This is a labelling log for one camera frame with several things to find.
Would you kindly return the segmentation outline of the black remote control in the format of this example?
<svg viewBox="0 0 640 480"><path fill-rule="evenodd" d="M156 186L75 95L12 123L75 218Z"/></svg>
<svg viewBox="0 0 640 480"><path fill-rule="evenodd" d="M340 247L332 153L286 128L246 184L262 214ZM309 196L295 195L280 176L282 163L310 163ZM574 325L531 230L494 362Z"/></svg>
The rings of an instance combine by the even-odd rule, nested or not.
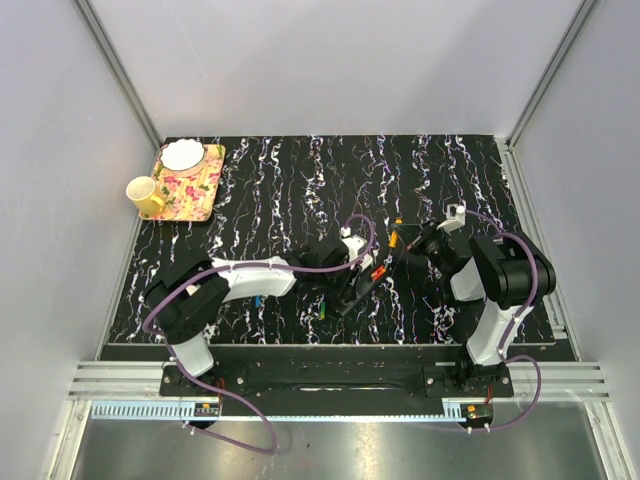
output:
<svg viewBox="0 0 640 480"><path fill-rule="evenodd" d="M362 271L355 271L345 283L340 295L335 301L336 312L346 316L362 301L381 285L389 275L389 269L384 265L371 266Z"/></svg>

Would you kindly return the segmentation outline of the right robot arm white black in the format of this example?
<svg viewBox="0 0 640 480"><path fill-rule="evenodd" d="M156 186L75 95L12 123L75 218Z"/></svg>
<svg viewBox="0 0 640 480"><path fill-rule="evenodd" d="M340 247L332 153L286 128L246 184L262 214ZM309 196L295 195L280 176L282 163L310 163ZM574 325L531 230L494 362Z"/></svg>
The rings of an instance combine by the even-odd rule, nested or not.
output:
<svg viewBox="0 0 640 480"><path fill-rule="evenodd" d="M519 324L553 293L551 262L523 233L468 236L431 221L396 224L407 253L426 258L440 273L440 291L453 303L482 300L480 320L450 367L423 370L429 396L510 396L507 353Z"/></svg>

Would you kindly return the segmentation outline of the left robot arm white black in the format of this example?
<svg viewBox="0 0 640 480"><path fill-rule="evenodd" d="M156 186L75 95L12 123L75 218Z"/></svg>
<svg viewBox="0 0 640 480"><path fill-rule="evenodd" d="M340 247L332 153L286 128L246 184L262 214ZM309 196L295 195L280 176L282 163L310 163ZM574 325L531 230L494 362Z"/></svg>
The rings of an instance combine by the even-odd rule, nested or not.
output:
<svg viewBox="0 0 640 480"><path fill-rule="evenodd" d="M373 263L368 241L358 235L303 245L262 260L232 261L189 250L144 292L159 312L149 322L184 367L182 384L195 395L213 390L217 373L204 336L220 307L253 297L284 297L298 287L332 288Z"/></svg>

